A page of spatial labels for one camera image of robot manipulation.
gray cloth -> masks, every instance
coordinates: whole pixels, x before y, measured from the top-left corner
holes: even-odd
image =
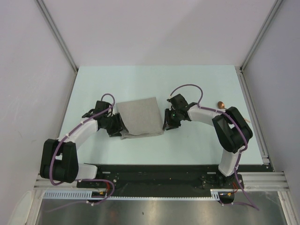
[[[117,103],[118,112],[127,131],[123,138],[151,137],[163,134],[163,121],[156,97]]]

orange wire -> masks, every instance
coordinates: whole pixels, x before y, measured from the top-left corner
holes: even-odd
[[[109,191],[109,183],[108,182],[106,182],[106,192],[108,193],[108,191]]]
[[[234,191],[234,193],[237,193],[239,190],[238,186],[234,182],[232,182],[232,185],[233,185],[233,188],[236,189],[236,191]]]

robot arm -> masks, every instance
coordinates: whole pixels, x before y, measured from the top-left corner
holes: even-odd
[[[79,164],[77,159],[77,150],[79,147],[99,129],[106,129],[110,137],[121,136],[120,131],[125,129],[119,113],[113,114],[113,109],[103,113],[93,119],[84,122],[87,118],[102,112],[109,108],[110,103],[97,101],[95,109],[82,116],[80,126],[75,132],[70,135],[61,145],[56,156],[61,155],[61,159],[55,159],[52,176],[54,180],[72,183],[74,180],[93,179],[97,173],[97,167],[89,164]],[[59,139],[48,139],[44,143],[42,162],[40,167],[40,175],[43,178],[49,179],[50,163],[53,158],[56,147],[59,142],[65,137],[63,135]]]
[[[172,104],[165,110],[164,129],[174,129],[181,126],[181,120],[199,121],[213,126],[216,130],[220,144],[223,147],[219,172],[226,178],[231,177],[238,159],[239,150],[243,148],[244,141],[235,127],[230,128],[231,122],[221,113],[208,111],[197,106],[197,103],[188,104],[185,98],[178,94],[168,101]],[[225,111],[237,123],[247,142],[253,136],[248,124],[237,108],[231,107]]]

metal frame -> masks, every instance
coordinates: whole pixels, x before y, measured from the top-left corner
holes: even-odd
[[[49,29],[51,30],[52,34],[54,35],[55,39],[57,40],[58,45],[60,46],[65,57],[67,58],[68,63],[74,70],[75,74],[77,74],[78,68],[77,68],[77,66],[74,62],[74,59],[64,41],[64,39],[62,38],[54,20],[52,19],[52,16],[51,16],[49,10],[47,9],[47,6],[45,5],[43,0],[35,0],[35,2],[37,4],[37,7],[40,9],[40,12],[42,13],[43,17],[45,18],[45,20],[49,26]]]
[[[246,191],[289,191],[288,184],[283,172],[240,172],[243,176]],[[94,188],[77,188],[77,181],[63,183],[59,187],[53,186],[48,179],[38,177],[34,190],[69,190],[69,191],[95,191]]]
[[[261,152],[262,161],[266,165],[271,163],[271,166],[274,168],[274,165],[272,164],[272,162],[269,158],[269,152],[268,152],[268,149],[267,149],[267,144],[266,144],[266,141],[265,141],[264,136],[263,136],[262,128],[261,128],[260,123],[258,121],[258,117],[257,117],[256,111],[255,111],[255,108],[254,108],[254,104],[253,104],[253,101],[252,101],[252,98],[251,98],[249,88],[247,86],[244,74],[239,68],[236,68],[236,72],[237,72],[238,79],[239,79],[239,82],[240,82],[240,87],[241,87],[243,95],[244,95],[246,106],[247,106],[247,109],[249,111],[251,121],[253,123],[253,130],[254,130],[255,136],[257,138],[257,143],[258,143],[259,150]]]
[[[235,180],[223,180],[219,184],[218,165],[96,165],[96,179],[109,180],[115,185],[113,197],[119,199],[128,198],[160,198],[160,199],[201,199],[211,197],[210,189],[221,188],[222,191],[228,189],[232,191]],[[241,173],[241,172],[266,172],[262,173]],[[243,183],[243,174],[248,184]],[[261,180],[267,180],[265,189],[274,190],[272,184],[276,184],[276,191],[286,190],[288,185],[285,182],[283,173],[273,173],[271,168],[264,165],[240,165],[238,182],[250,190],[259,190]],[[60,187],[53,186],[49,179],[38,177],[34,186],[36,190],[54,191],[59,190],[67,193],[68,191],[98,191],[106,190],[104,182],[74,181],[72,183],[62,183]]]
[[[252,44],[249,52],[246,55],[246,58],[244,59],[242,65],[240,67],[241,71],[245,70],[249,60],[251,59],[251,57],[254,54],[255,50],[257,49],[259,43],[263,39],[267,29],[269,28],[269,26],[273,22],[273,20],[275,18],[275,15],[277,14],[277,12],[280,9],[280,6],[282,5],[283,2],[284,2],[284,0],[276,0],[275,3],[273,4],[272,9],[270,10],[267,18],[265,19],[261,29],[258,32],[257,37],[255,38],[254,43]]]
[[[272,9],[270,10],[266,20],[263,23],[262,28],[260,29],[251,49],[247,53],[247,56],[245,60],[243,61],[241,67],[237,69],[238,78],[240,81],[240,85],[246,100],[246,105],[249,110],[251,120],[253,122],[254,132],[256,134],[256,137],[258,137],[258,142],[260,146],[260,151],[262,154],[263,162],[268,165],[271,163],[269,159],[269,153],[267,150],[266,142],[263,137],[262,129],[260,127],[258,117],[255,112],[255,108],[253,105],[253,101],[251,99],[247,83],[244,78],[243,71],[246,68],[249,60],[253,56],[255,50],[257,49],[259,43],[261,42],[262,38],[264,37],[267,29],[269,28],[270,24],[272,23],[275,15],[277,14],[280,6],[282,5],[284,0],[276,0]],[[51,32],[53,33],[54,37],[56,38],[59,46],[61,47],[63,53],[65,54],[70,66],[73,68],[75,73],[77,74],[78,68],[74,62],[74,59],[72,58],[71,53],[69,52],[66,43],[64,42],[57,26],[55,25],[49,10],[47,9],[45,3],[43,0],[35,0],[37,3],[37,6],[39,7],[43,17],[45,18],[47,24],[49,25],[49,28]],[[297,225],[299,224],[299,217],[297,215],[297,212],[295,211],[295,206],[293,203],[293,199],[291,196],[291,192],[289,190],[288,184],[286,182],[285,176],[283,172],[240,172],[240,174],[243,176],[245,190],[246,191],[278,191],[278,195],[282,204],[283,211],[285,213],[285,218],[287,220],[287,223],[289,225]],[[79,191],[79,189],[76,187],[76,182],[73,182],[71,184],[64,183],[60,185],[59,187],[52,186],[49,182],[49,180],[43,179],[41,177],[38,177],[36,184],[34,186],[35,191],[35,197],[34,201],[31,206],[31,210],[29,213],[29,217],[27,220],[26,225],[34,225],[37,218],[38,218],[38,212],[41,206],[41,202],[43,199],[43,196],[45,194],[45,191],[48,192],[55,192],[57,194],[62,193],[62,190],[67,191],[68,193],[76,193]],[[80,189],[80,192],[91,192],[94,190],[93,188],[84,188]],[[218,189],[212,189],[212,198],[215,197],[214,193],[220,191]],[[126,199],[122,197],[112,198],[121,200]],[[185,198],[184,200],[195,200],[195,198]]]

light blue table surface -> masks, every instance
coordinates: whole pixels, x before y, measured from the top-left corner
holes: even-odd
[[[216,108],[218,101],[235,106],[250,119],[234,66],[111,66],[80,67],[61,135],[75,127],[83,114],[95,107],[104,93],[114,95],[116,102],[156,97],[164,119],[166,101],[178,86],[194,83],[202,87],[201,105]],[[181,93],[197,102],[200,91],[184,87]],[[219,164],[222,156],[214,127],[182,121],[181,127],[161,136],[125,139],[109,138],[106,130],[93,134],[78,150],[80,163],[93,164]],[[263,163],[255,136],[243,153],[240,164]]]

